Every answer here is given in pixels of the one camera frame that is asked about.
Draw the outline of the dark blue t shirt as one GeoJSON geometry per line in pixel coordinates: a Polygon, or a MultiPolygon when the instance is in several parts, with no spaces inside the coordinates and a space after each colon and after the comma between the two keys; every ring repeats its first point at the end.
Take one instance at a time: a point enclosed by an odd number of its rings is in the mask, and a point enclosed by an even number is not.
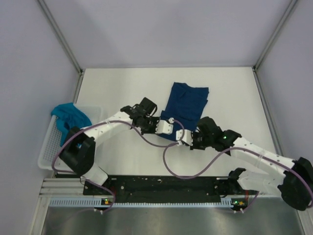
{"type": "Polygon", "coordinates": [[[174,118],[183,125],[184,129],[195,131],[208,102],[208,95],[208,87],[194,88],[186,83],[175,82],[160,119],[174,118]]]}

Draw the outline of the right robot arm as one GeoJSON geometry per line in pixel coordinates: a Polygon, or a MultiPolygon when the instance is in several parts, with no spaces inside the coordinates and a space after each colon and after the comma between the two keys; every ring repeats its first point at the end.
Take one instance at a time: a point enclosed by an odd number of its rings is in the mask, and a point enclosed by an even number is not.
{"type": "Polygon", "coordinates": [[[228,188],[238,194],[254,190],[280,196],[292,208],[304,211],[313,206],[313,166],[303,157],[291,159],[267,151],[233,130],[222,130],[212,118],[200,119],[195,131],[186,131],[191,149],[214,148],[260,169],[256,173],[245,168],[230,172],[228,188]]]}

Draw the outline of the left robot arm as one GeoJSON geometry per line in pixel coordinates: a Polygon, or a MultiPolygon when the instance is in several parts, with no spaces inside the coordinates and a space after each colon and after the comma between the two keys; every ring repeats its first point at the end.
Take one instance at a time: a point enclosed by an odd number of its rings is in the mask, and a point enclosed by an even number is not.
{"type": "Polygon", "coordinates": [[[110,191],[111,183],[108,174],[96,163],[97,148],[113,136],[140,128],[140,133],[153,134],[156,130],[158,117],[153,117],[157,105],[148,98],[139,104],[125,106],[113,116],[93,126],[70,129],[66,141],[61,147],[58,157],[76,175],[94,183],[100,194],[110,191]]]}

